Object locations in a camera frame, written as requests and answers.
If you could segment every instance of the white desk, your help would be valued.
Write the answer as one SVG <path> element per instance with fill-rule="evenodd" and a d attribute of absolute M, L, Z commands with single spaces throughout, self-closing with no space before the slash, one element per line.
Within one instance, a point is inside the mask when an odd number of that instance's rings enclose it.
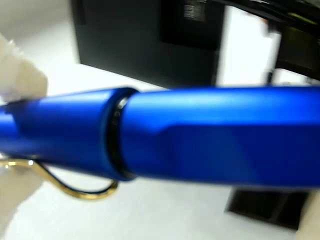
<path fill-rule="evenodd" d="M 239 10 L 232 11 L 224 33 L 220 85 L 261 84 L 261 71 L 268 64 L 263 59 L 271 48 L 271 40 L 261 37 L 261 25 Z M 66 9 L 46 13 L 4 34 L 14 37 L 26 55 L 48 75 L 49 95 L 120 86 L 142 91 L 159 89 L 75 64 L 75 40 Z M 63 170 L 55 172 L 77 187 L 99 188 L 108 182 Z M 91 202 L 69 197 L 44 183 L 21 205 L 5 239 L 294 239 L 291 230 L 224 213 L 230 191 L 228 186 L 137 179 L 121 184 L 110 198 Z"/>

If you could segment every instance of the gold pen clip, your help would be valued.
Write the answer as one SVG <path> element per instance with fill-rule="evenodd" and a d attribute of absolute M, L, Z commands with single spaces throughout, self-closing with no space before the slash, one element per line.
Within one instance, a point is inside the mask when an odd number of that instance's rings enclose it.
<path fill-rule="evenodd" d="M 1 159 L 0 166 L 10 166 L 10 167 L 20 166 L 20 167 L 32 169 L 33 171 L 35 171 L 45 180 L 51 182 L 53 185 L 55 185 L 58 189 L 60 189 L 64 193 L 79 199 L 87 199 L 87 200 L 103 199 L 113 194 L 118 187 L 118 182 L 115 180 L 112 180 L 111 184 L 108 187 L 99 191 L 77 190 L 63 183 L 56 176 L 54 176 L 47 168 L 45 168 L 40 163 L 35 162 L 34 160 L 18 159 L 18 158 Z"/>

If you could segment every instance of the white wall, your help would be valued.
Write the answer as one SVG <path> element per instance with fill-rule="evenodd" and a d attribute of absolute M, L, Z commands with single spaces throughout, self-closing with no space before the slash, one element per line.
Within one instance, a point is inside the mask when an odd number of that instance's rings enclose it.
<path fill-rule="evenodd" d="M 0 30 L 58 8 L 68 0 L 0 0 Z"/>

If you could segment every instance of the pen barrel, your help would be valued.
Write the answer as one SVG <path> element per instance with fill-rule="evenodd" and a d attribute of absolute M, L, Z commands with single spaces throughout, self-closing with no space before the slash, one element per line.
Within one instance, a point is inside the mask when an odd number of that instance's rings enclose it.
<path fill-rule="evenodd" d="M 0 108 L 0 152 L 64 169 L 130 180 L 108 151 L 118 101 L 136 91 L 106 89 L 14 102 Z"/>
<path fill-rule="evenodd" d="M 120 121 L 131 173 L 228 185 L 320 186 L 320 87 L 135 94 Z"/>

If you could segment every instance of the blue matte surface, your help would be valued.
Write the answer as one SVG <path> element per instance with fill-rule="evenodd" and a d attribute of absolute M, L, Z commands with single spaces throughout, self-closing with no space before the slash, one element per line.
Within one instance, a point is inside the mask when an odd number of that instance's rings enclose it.
<path fill-rule="evenodd" d="M 131 88 L 10 103 L 0 108 L 0 152 L 118 180 L 105 131 L 116 101 Z"/>
<path fill-rule="evenodd" d="M 320 87 L 138 93 L 120 126 L 123 158 L 138 176 L 320 187 Z"/>

